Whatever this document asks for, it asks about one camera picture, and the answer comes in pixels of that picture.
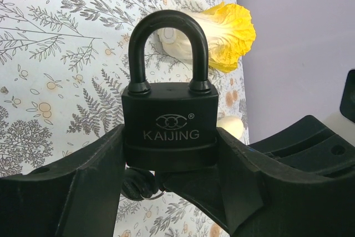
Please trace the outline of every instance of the metal ring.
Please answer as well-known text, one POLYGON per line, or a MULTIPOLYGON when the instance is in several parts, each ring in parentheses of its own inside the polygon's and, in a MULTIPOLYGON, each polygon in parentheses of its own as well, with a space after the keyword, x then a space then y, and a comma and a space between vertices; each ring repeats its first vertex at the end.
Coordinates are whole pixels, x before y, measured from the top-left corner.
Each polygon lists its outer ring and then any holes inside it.
POLYGON ((145 198, 144 196, 141 195, 141 197, 144 199, 144 200, 155 200, 155 199, 158 199, 160 197, 162 197, 164 194, 166 193, 166 191, 162 191, 160 194, 156 195, 156 196, 152 196, 151 198, 145 198))

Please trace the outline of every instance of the logo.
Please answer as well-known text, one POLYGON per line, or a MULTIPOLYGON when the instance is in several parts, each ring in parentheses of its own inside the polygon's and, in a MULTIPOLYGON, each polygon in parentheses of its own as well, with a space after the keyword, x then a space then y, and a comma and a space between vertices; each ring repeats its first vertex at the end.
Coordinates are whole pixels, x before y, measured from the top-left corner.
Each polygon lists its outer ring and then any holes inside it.
POLYGON ((179 130, 187 125, 187 119, 177 114, 165 114, 158 117, 156 125, 164 130, 179 130))
POLYGON ((187 119, 178 114, 165 114, 155 120, 155 124, 163 130, 143 130, 144 140, 150 141, 184 141, 200 137, 198 130, 180 130, 187 125, 187 119))

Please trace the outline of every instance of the padlock shackle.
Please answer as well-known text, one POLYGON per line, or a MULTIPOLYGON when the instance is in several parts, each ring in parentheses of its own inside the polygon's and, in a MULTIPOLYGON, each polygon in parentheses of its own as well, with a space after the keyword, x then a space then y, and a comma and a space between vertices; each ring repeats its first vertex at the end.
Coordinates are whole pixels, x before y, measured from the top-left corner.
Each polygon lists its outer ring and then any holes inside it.
POLYGON ((130 93, 146 93, 150 84, 145 76, 144 47, 148 37, 160 28, 175 28, 182 31, 192 47, 192 80, 189 88, 193 92, 207 93, 211 90, 208 79, 209 49, 204 31, 189 15, 173 10, 157 11, 143 18, 134 28, 128 46, 130 93))

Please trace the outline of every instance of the black padlock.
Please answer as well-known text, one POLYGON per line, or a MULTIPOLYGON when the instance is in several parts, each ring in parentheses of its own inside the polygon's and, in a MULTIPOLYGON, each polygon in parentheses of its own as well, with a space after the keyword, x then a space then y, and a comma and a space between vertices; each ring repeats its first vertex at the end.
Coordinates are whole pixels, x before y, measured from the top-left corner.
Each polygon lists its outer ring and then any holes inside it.
POLYGON ((128 166, 179 172, 216 163, 218 92, 208 79, 208 55, 204 31, 185 13, 157 11, 134 28, 128 50, 131 80, 122 94, 128 166), (146 80, 146 40, 165 27, 182 31, 190 40, 190 83, 149 84, 146 80))

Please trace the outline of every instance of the table surface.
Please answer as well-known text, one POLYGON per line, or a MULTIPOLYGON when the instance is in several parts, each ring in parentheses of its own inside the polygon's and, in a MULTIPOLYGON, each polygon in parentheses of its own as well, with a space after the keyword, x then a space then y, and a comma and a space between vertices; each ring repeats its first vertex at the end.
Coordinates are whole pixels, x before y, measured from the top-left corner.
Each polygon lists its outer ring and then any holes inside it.
MULTIPOLYGON (((221 1, 236 0, 0 0, 0 177, 58 160, 123 123, 128 41, 142 17, 159 9, 201 12, 221 1)), ((145 60, 151 82, 192 77, 192 66, 167 56, 156 34, 145 60)), ((241 60, 229 74, 211 69, 210 80, 220 93, 219 117, 240 117, 248 143, 241 60)), ((210 219, 169 193, 121 198, 114 236, 217 234, 210 219)))

